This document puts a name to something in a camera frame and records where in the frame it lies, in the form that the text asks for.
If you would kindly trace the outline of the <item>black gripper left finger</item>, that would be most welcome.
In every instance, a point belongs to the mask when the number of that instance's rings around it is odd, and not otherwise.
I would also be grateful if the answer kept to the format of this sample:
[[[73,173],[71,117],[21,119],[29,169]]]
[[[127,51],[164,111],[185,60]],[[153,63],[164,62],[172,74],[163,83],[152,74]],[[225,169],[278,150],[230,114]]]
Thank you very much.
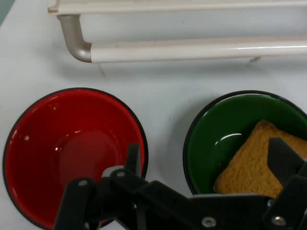
[[[97,230],[101,222],[114,219],[127,230],[152,230],[152,183],[141,178],[141,171],[140,146],[133,143],[123,169],[114,170],[98,183],[89,178],[69,182],[54,229]]]

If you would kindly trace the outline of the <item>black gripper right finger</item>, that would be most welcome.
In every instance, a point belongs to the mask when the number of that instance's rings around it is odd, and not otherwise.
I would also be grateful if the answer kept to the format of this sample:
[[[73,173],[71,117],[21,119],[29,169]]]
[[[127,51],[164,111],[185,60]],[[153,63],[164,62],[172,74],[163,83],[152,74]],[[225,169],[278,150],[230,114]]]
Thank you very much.
[[[283,189],[264,213],[269,230],[307,228],[307,162],[281,138],[270,138],[267,165]]]

